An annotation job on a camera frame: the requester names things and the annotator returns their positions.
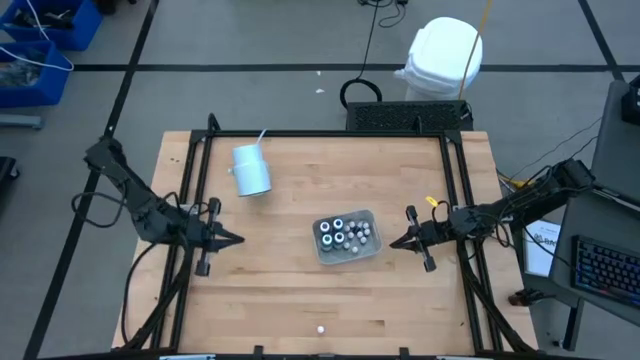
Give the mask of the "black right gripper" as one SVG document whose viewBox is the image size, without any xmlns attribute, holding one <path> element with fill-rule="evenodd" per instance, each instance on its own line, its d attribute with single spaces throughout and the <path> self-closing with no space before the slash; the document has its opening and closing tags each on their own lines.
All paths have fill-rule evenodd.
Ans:
<svg viewBox="0 0 640 360">
<path fill-rule="evenodd" d="M 435 259 L 430 254 L 429 248 L 445 242 L 445 223 L 438 222 L 436 219 L 438 207 L 439 204 L 437 207 L 432 207 L 430 220 L 419 223 L 415 206 L 409 205 L 406 208 L 406 217 L 410 226 L 400 238 L 390 244 L 393 249 L 412 251 L 421 255 L 423 266 L 427 273 L 437 269 Z"/>
</svg>

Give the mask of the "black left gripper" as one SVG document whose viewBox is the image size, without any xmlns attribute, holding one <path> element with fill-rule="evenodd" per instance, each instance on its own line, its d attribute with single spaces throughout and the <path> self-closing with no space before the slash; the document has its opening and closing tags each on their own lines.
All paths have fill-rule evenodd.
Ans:
<svg viewBox="0 0 640 360">
<path fill-rule="evenodd" d="M 208 247 L 214 240 L 215 235 L 226 240 L 215 240 L 213 242 L 214 252 L 242 244 L 245 238 L 226 230 L 221 223 L 214 224 L 221 210 L 219 198 L 211 197 L 204 210 L 201 209 L 202 205 L 203 202 L 193 204 L 188 210 L 188 244 L 192 255 L 195 254 L 197 248 L 201 249 L 201 256 L 196 263 L 194 274 L 206 277 L 210 271 L 207 255 Z"/>
</svg>

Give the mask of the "grey plastic bin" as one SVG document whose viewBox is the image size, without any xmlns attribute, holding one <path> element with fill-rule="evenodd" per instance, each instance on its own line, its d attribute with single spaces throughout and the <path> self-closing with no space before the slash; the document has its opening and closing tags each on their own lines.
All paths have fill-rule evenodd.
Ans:
<svg viewBox="0 0 640 360">
<path fill-rule="evenodd" d="M 341 218 L 344 221 L 344 226 L 342 229 L 336 230 L 333 227 L 333 220 L 335 218 Z M 336 232 L 342 232 L 345 235 L 344 243 L 347 243 L 347 242 L 350 243 L 349 250 L 345 250 L 343 246 L 339 249 L 336 249 L 334 247 L 334 243 L 333 243 L 333 248 L 330 251 L 325 252 L 321 250 L 321 238 L 324 234 L 327 234 L 327 233 L 322 233 L 319 229 L 319 225 L 323 221 L 327 221 L 331 224 L 332 229 L 329 232 L 329 234 L 332 235 L 333 239 L 334 239 L 334 234 Z M 363 221 L 363 224 L 369 223 L 370 225 L 369 229 L 371 233 L 369 236 L 365 236 L 365 235 L 363 236 L 368 239 L 366 244 L 361 244 L 360 238 L 356 236 L 356 233 L 358 231 L 362 231 L 364 234 L 365 229 L 363 228 L 363 226 L 358 227 L 357 225 L 351 228 L 349 226 L 349 222 L 351 221 L 354 221 L 356 224 L 358 221 Z M 344 232 L 345 226 L 349 226 L 351 228 L 350 232 L 353 232 L 355 234 L 354 238 L 352 239 L 348 238 L 347 234 L 349 232 L 348 233 Z M 323 265 L 338 265 L 338 264 L 353 262 L 360 259 L 372 257 L 377 255 L 382 249 L 382 241 L 380 238 L 380 234 L 376 228 L 374 215 L 370 210 L 358 210 L 354 212 L 334 215 L 334 216 L 325 217 L 325 218 L 316 220 L 312 225 L 312 232 L 313 232 L 313 238 L 314 238 L 313 242 L 316 249 L 317 257 L 319 262 Z M 353 253 L 351 251 L 353 247 L 359 248 L 358 253 Z"/>
</svg>

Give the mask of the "black perforated computer case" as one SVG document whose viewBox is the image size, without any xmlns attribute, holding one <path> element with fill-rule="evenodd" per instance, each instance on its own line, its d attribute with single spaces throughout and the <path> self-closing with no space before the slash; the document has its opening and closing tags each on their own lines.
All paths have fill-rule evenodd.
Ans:
<svg viewBox="0 0 640 360">
<path fill-rule="evenodd" d="M 351 131 L 473 130 L 473 115 L 465 101 L 353 102 L 347 106 Z"/>
</svg>

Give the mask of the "white printed paper sheet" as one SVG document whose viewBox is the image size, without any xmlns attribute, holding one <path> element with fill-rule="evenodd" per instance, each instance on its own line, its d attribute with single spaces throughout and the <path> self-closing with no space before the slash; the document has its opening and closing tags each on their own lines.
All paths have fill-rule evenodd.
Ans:
<svg viewBox="0 0 640 360">
<path fill-rule="evenodd" d="M 524 230 L 524 272 L 547 278 L 553 262 L 553 254 L 559 239 L 561 226 L 538 220 Z"/>
</svg>

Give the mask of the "black desk foot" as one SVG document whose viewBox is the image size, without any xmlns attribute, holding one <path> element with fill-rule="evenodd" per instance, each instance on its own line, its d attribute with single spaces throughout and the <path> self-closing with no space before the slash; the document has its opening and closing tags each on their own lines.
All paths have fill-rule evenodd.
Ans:
<svg viewBox="0 0 640 360">
<path fill-rule="evenodd" d="M 554 298 L 554 295 L 546 294 L 540 290 L 528 288 L 516 291 L 508 296 L 508 302 L 512 306 L 529 307 L 535 303 L 544 300 Z"/>
</svg>

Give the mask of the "grey side desk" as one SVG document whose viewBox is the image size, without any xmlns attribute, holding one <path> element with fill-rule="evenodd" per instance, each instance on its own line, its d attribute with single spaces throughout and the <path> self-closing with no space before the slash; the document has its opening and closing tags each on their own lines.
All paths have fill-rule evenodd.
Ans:
<svg viewBox="0 0 640 360">
<path fill-rule="evenodd" d="M 612 195 L 640 206 L 640 126 L 621 118 L 621 99 L 629 83 L 610 83 L 591 172 Z"/>
<path fill-rule="evenodd" d="M 573 198 L 566 207 L 550 279 L 579 298 L 640 326 L 640 308 L 575 289 L 572 279 L 572 237 L 582 235 L 640 253 L 640 211 L 589 193 Z"/>
</svg>

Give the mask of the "white bagged trash bin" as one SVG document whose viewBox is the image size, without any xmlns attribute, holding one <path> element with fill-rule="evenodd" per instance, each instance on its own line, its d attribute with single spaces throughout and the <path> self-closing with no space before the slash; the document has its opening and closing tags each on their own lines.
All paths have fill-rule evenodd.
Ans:
<svg viewBox="0 0 640 360">
<path fill-rule="evenodd" d="M 439 17 L 420 28 L 405 66 L 394 76 L 406 82 L 406 101 L 458 100 L 473 82 L 483 58 L 483 41 L 470 24 Z"/>
</svg>

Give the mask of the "black backlit keyboard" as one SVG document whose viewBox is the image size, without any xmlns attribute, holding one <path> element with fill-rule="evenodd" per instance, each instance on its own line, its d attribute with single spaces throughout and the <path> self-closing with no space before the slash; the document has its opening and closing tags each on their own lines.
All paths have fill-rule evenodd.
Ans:
<svg viewBox="0 0 640 360">
<path fill-rule="evenodd" d="M 640 308 L 640 253 L 582 235 L 572 241 L 573 288 Z"/>
</svg>

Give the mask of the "blue storage bin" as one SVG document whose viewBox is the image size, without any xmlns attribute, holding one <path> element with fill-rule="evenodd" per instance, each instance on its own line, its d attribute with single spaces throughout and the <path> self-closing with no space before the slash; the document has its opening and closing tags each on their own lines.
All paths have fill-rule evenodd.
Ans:
<svg viewBox="0 0 640 360">
<path fill-rule="evenodd" d="M 16 41 L 49 40 L 62 50 L 84 51 L 101 22 L 92 0 L 11 0 L 0 30 Z"/>
<path fill-rule="evenodd" d="M 58 104 L 72 70 L 53 42 L 0 43 L 0 108 Z"/>
</svg>

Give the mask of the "grey metal bar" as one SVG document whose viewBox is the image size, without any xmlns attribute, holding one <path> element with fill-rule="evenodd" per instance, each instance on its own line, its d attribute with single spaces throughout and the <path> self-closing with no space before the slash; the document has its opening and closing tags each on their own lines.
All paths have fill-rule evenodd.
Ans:
<svg viewBox="0 0 640 360">
<path fill-rule="evenodd" d="M 0 114 L 0 127 L 25 127 L 41 129 L 44 122 L 40 116 Z"/>
</svg>

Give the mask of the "black desktop device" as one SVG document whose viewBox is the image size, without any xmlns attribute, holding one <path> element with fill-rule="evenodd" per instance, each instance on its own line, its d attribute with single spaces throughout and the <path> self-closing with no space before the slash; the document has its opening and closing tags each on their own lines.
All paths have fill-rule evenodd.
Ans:
<svg viewBox="0 0 640 360">
<path fill-rule="evenodd" d="M 628 92 L 621 99 L 621 118 L 640 126 L 640 74 L 629 83 Z"/>
</svg>

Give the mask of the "black aluminium table frame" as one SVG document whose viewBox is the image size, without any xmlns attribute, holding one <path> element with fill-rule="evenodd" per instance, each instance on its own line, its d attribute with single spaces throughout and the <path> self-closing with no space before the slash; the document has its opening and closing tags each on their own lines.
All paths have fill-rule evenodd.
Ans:
<svg viewBox="0 0 640 360">
<path fill-rule="evenodd" d="M 438 267 L 384 248 L 378 255 L 322 265 L 313 222 L 368 209 L 384 244 L 406 227 L 404 209 L 430 214 L 425 198 L 453 203 L 499 195 L 487 136 L 344 130 L 274 130 L 262 142 L 272 190 L 240 197 L 232 150 L 253 131 L 168 131 L 152 176 L 159 193 L 184 202 L 218 197 L 221 222 L 242 244 L 214 256 L 206 277 L 186 288 L 152 332 L 149 346 L 229 354 L 471 354 L 508 345 L 461 276 L 454 244 L 433 249 Z M 317 327 L 325 332 L 319 334 Z"/>
</svg>

